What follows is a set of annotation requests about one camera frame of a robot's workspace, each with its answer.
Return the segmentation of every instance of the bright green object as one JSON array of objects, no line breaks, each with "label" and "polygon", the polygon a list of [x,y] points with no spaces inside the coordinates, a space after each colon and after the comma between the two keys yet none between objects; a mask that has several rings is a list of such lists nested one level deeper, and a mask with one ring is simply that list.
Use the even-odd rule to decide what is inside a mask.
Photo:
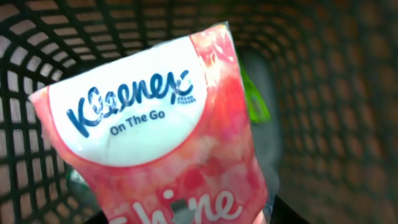
[{"label": "bright green object", "polygon": [[256,86],[249,79],[248,73],[244,69],[242,63],[240,66],[250,120],[253,123],[264,123],[269,121],[271,119],[271,115],[269,114],[266,103],[262,99],[261,94],[257,90]]}]

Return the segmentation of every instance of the plastic basket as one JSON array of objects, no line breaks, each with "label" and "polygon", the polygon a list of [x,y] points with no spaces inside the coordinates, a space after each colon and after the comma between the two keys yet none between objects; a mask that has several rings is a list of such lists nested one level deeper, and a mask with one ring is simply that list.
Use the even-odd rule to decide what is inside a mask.
[{"label": "plastic basket", "polygon": [[271,68],[282,199],[311,223],[397,223],[394,0],[0,1],[2,223],[93,213],[68,191],[29,93],[219,21]]}]

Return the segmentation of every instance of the tissue packet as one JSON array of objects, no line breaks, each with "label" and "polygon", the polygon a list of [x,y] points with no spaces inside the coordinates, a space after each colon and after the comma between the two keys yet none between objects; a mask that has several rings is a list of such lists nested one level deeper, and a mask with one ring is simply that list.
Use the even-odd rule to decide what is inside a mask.
[{"label": "tissue packet", "polygon": [[267,201],[227,23],[30,96],[110,224],[252,223]]}]

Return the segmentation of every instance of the plastic wrapper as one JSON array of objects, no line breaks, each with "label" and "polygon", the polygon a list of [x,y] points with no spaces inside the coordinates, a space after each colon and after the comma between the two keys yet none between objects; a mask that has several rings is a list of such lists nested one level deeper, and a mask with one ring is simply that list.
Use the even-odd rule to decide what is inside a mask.
[{"label": "plastic wrapper", "polygon": [[227,24],[30,96],[48,138],[110,223],[253,223],[266,204]]}]

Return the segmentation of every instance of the kleenex logo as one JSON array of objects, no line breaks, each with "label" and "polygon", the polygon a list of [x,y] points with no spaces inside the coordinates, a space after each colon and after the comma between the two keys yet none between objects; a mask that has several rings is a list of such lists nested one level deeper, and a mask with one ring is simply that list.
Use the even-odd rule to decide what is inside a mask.
[{"label": "kleenex logo", "polygon": [[[181,80],[183,80],[188,73],[188,70],[184,70],[180,75]],[[189,83],[190,85],[186,90],[181,90],[181,80],[178,79],[175,81],[173,73],[169,72],[167,74],[165,88],[162,91],[161,89],[163,87],[164,79],[160,74],[155,73],[150,78],[149,87],[144,80],[139,82],[134,81],[131,87],[123,83],[119,85],[117,92],[107,92],[105,95],[105,101],[103,101],[100,91],[94,86],[88,90],[87,98],[93,111],[96,115],[98,115],[98,117],[94,120],[85,118],[85,115],[83,114],[83,107],[86,99],[84,97],[81,97],[78,102],[78,116],[76,117],[72,109],[67,110],[67,116],[77,130],[79,130],[84,137],[88,138],[90,134],[86,127],[95,127],[100,124],[102,119],[106,119],[113,114],[121,113],[126,107],[132,106],[135,102],[141,103],[143,97],[147,98],[148,100],[154,98],[162,99],[166,97],[167,93],[171,89],[171,105],[175,103],[177,95],[177,101],[179,104],[193,103],[195,99],[192,96],[189,96],[193,90],[193,85]]]}]

